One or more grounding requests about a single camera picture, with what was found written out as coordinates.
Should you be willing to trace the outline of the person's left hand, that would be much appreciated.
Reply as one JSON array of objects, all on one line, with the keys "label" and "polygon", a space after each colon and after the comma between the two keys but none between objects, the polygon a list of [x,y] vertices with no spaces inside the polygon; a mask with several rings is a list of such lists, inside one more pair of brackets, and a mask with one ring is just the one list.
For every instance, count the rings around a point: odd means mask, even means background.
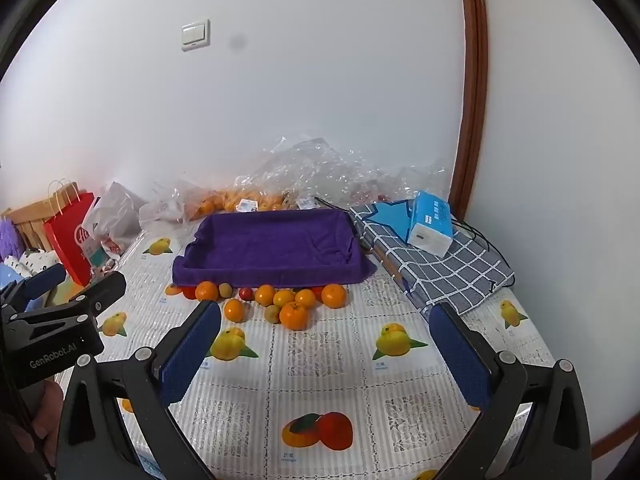
[{"label": "person's left hand", "polygon": [[35,435],[43,440],[44,456],[47,457],[51,466],[55,466],[58,430],[64,401],[63,391],[57,382],[50,379],[46,379],[43,385],[43,396],[32,420],[32,429]]}]

